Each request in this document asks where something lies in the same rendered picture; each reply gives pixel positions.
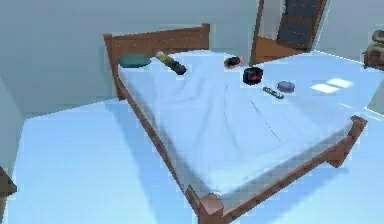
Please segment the brown wooden bed white sheet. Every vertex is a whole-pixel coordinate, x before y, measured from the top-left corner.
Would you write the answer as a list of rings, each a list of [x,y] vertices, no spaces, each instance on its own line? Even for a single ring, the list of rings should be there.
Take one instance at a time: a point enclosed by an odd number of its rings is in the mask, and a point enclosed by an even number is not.
[[[198,224],[231,224],[322,163],[339,167],[367,122],[311,95],[277,99],[270,80],[246,85],[241,68],[209,49],[210,26],[103,36],[117,96],[129,102]],[[178,75],[156,58],[184,65]],[[118,58],[151,63],[123,68]]]

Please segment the dark red ball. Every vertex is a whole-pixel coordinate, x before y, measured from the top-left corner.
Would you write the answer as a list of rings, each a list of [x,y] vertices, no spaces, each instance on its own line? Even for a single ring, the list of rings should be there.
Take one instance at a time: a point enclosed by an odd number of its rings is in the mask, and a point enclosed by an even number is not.
[[[228,69],[234,68],[238,65],[240,65],[242,62],[242,59],[238,56],[227,58],[224,61],[224,66]]]

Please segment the black and red box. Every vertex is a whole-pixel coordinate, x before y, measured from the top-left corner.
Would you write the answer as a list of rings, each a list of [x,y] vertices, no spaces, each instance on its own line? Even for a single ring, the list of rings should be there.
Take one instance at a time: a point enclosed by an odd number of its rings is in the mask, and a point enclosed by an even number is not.
[[[262,80],[263,70],[258,67],[246,68],[243,72],[243,82],[247,85],[259,84]]]

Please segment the green pillow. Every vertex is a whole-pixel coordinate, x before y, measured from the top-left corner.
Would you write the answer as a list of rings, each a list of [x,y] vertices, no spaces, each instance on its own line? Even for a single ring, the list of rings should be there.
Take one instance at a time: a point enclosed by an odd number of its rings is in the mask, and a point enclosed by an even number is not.
[[[118,58],[118,63],[123,68],[140,68],[151,63],[151,59],[143,54],[126,54]]]

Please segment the dark grey remote control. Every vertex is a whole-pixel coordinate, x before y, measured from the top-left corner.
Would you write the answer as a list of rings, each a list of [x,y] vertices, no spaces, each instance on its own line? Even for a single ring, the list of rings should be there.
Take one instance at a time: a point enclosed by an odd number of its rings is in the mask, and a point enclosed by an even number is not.
[[[269,87],[263,87],[262,88],[264,92],[274,96],[275,98],[277,99],[284,99],[284,95],[281,94],[281,93],[278,93],[276,92],[275,90],[273,90],[272,88],[269,88]]]

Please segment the grey blue round disc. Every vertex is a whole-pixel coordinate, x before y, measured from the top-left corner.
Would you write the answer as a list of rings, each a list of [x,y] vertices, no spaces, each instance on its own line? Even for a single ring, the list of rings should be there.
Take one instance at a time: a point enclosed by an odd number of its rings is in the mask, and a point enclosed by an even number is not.
[[[280,92],[292,93],[295,90],[295,85],[292,82],[289,82],[289,81],[280,81],[277,84],[277,89]]]

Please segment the dark blue room door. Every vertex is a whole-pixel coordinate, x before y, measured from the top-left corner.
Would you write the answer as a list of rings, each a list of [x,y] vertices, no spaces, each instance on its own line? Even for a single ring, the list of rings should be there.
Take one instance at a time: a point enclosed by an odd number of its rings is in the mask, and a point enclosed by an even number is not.
[[[308,52],[312,49],[327,0],[285,0],[277,43]]]

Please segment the brown wooden cabinet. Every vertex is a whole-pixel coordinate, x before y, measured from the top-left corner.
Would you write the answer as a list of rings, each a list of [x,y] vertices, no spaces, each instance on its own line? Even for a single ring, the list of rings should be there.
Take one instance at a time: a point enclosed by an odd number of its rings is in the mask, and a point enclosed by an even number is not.
[[[384,30],[376,30],[372,41],[373,44],[363,52],[364,68],[372,67],[384,71]]]

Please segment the brown wooden furniture corner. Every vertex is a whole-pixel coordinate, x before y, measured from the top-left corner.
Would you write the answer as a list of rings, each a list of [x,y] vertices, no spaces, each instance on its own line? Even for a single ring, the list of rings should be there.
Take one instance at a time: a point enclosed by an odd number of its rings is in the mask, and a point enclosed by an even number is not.
[[[16,191],[17,186],[0,166],[0,224],[2,224],[7,198]]]

